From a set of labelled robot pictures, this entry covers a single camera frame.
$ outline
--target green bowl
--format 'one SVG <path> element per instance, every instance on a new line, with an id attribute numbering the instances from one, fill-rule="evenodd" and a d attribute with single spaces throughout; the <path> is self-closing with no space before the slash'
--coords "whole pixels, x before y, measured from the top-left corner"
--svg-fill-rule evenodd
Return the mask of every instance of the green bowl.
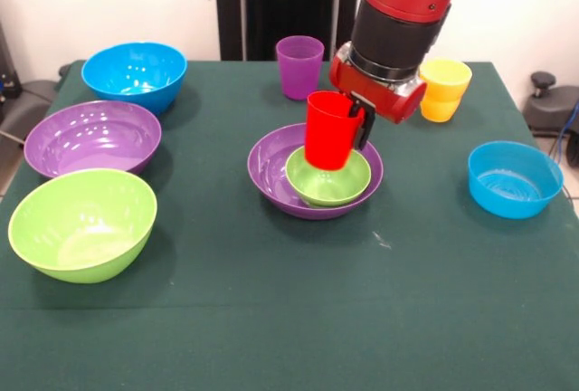
<path id="1" fill-rule="evenodd" d="M 138 176 L 87 169 L 34 189 L 14 210 L 8 239 L 16 255 L 57 280 L 101 282 L 137 258 L 156 215 L 155 192 Z"/>
<path id="2" fill-rule="evenodd" d="M 370 184 L 370 165 L 357 151 L 352 151 L 346 165 L 337 171 L 313 167 L 300 147 L 286 161 L 289 184 L 308 205 L 338 207 L 354 201 Z"/>

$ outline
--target purple cup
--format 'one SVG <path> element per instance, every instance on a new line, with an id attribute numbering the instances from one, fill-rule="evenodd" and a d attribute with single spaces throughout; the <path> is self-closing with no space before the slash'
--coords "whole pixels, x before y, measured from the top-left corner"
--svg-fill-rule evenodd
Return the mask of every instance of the purple cup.
<path id="1" fill-rule="evenodd" d="M 94 167 L 139 173 L 161 142 L 161 124 L 145 108 L 89 101 L 43 119 L 24 142 L 24 158 L 50 178 Z"/>
<path id="2" fill-rule="evenodd" d="M 281 91 L 292 100 L 305 100 L 318 88 L 324 44 L 311 36 L 294 35 L 275 46 Z"/>

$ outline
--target white wall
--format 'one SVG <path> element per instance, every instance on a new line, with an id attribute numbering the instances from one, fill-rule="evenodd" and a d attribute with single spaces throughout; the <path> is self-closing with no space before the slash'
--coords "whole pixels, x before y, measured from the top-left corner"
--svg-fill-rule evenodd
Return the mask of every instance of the white wall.
<path id="1" fill-rule="evenodd" d="M 190 59 L 219 59 L 215 0 L 0 0 L 23 81 L 113 43 L 154 39 Z M 493 61 L 522 102 L 529 74 L 579 84 L 579 0 L 453 0 L 431 55 Z"/>
<path id="2" fill-rule="evenodd" d="M 431 55 L 493 61 L 520 106 L 545 69 L 579 85 L 579 0 L 453 0 Z"/>
<path id="3" fill-rule="evenodd" d="M 114 43 L 170 43 L 191 59 L 219 59 L 215 0 L 0 0 L 22 81 Z"/>

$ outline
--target yellow cup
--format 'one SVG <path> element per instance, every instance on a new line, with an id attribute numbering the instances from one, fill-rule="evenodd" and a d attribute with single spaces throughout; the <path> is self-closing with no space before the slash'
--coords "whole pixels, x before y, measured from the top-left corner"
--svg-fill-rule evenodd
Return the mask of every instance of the yellow cup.
<path id="1" fill-rule="evenodd" d="M 452 59 L 430 59 L 420 66 L 426 94 L 420 103 L 422 116 L 432 122 L 445 122 L 459 108 L 469 87 L 472 71 L 466 63 Z"/>

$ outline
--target blue bowl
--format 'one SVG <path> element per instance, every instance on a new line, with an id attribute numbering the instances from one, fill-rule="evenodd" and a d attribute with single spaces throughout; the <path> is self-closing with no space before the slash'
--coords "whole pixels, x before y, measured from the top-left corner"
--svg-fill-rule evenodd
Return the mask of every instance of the blue bowl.
<path id="1" fill-rule="evenodd" d="M 470 153 L 470 194 L 494 215 L 509 219 L 537 215 L 562 187 L 561 169 L 536 148 L 496 141 Z"/>
<path id="2" fill-rule="evenodd" d="M 96 53 L 82 67 L 82 79 L 102 100 L 135 103 L 163 113 L 183 84 L 187 59 L 159 43 L 126 43 Z"/>

